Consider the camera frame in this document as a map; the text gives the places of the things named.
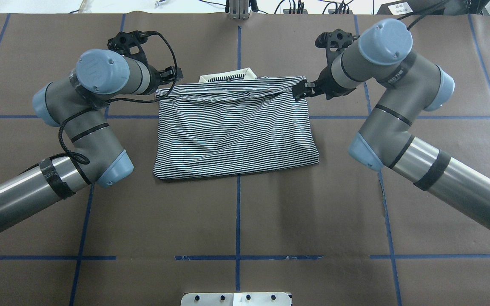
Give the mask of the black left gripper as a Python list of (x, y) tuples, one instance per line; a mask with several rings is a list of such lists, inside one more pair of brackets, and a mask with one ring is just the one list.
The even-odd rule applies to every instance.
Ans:
[(160, 85), (167, 85), (183, 79), (183, 73), (180, 67), (170, 66), (164, 70), (157, 70), (153, 66), (148, 65), (148, 72), (150, 76), (148, 95), (155, 93)]

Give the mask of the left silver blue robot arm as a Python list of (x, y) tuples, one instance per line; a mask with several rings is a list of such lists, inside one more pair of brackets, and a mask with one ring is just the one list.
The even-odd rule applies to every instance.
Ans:
[(85, 51), (69, 76), (32, 99), (36, 115), (58, 128), (62, 151), (0, 184), (0, 233), (93, 184), (110, 187), (134, 170), (103, 109), (125, 95), (150, 95), (183, 78), (177, 61), (157, 70), (143, 52)]

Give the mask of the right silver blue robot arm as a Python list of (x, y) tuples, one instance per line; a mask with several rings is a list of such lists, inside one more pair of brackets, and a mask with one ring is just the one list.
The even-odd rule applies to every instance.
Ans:
[(292, 95), (330, 100), (376, 82), (384, 91), (349, 155), (375, 172), (392, 170), (490, 231), (490, 178), (414, 132), (422, 115), (440, 110), (456, 88), (444, 68), (417, 51), (415, 25), (387, 18), (358, 34), (340, 28), (319, 33), (314, 45), (325, 51), (325, 66), (315, 81), (295, 85)]

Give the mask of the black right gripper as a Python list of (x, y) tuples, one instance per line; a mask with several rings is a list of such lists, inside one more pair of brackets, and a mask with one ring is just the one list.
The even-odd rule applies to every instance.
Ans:
[(296, 85), (292, 86), (292, 97), (295, 101), (306, 97), (315, 97), (324, 94), (326, 100), (346, 96), (354, 88), (344, 88), (343, 86), (336, 83), (331, 68), (324, 68), (319, 77), (314, 82), (298, 82)]

